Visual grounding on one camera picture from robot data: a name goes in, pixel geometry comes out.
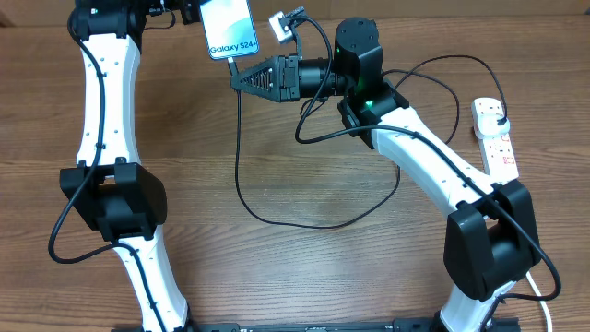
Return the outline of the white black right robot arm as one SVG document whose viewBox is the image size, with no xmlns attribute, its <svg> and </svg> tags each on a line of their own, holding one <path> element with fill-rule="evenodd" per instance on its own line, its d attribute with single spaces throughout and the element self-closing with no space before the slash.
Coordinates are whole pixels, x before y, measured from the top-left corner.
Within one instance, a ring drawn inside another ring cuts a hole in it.
<svg viewBox="0 0 590 332">
<path fill-rule="evenodd" d="M 230 67 L 231 87 L 274 102 L 338 97 L 346 135 L 405 171 L 446 219 L 443 262 L 453 282 L 433 317 L 399 318 L 395 331 L 516 331 L 498 306 L 514 285 L 544 259 L 532 198 L 517 180 L 473 168 L 421 121 L 389 81 L 376 23 L 348 18 L 327 39 L 326 58 L 273 56 L 241 70 Z"/>
</svg>

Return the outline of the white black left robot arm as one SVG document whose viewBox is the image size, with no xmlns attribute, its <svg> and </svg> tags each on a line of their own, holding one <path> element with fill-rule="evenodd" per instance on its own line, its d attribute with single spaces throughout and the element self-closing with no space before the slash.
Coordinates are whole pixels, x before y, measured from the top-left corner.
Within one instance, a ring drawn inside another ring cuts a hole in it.
<svg viewBox="0 0 590 332">
<path fill-rule="evenodd" d="M 113 250 L 139 303 L 139 330 L 195 331 L 165 247 L 165 188 L 142 166 L 136 143 L 142 34 L 148 17 L 165 13 L 185 24 L 198 20 L 196 3 L 182 0 L 82 0 L 68 17 L 68 33 L 85 66 L 84 125 L 75 167 L 60 171 L 60 187 L 68 201 L 53 226 L 48 253 L 53 261 L 68 264 L 55 245 L 68 213 L 75 210 L 105 244 L 72 258 L 72 263 Z"/>
</svg>

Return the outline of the Samsung Galaxy S24+ smartphone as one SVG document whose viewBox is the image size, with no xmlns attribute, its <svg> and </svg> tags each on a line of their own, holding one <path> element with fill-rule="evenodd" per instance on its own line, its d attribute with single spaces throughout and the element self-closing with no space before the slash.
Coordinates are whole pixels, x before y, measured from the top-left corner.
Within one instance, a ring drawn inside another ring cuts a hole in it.
<svg viewBox="0 0 590 332">
<path fill-rule="evenodd" d="M 222 60 L 259 52 L 248 0 L 205 0 L 199 2 L 199 9 L 211 59 Z"/>
</svg>

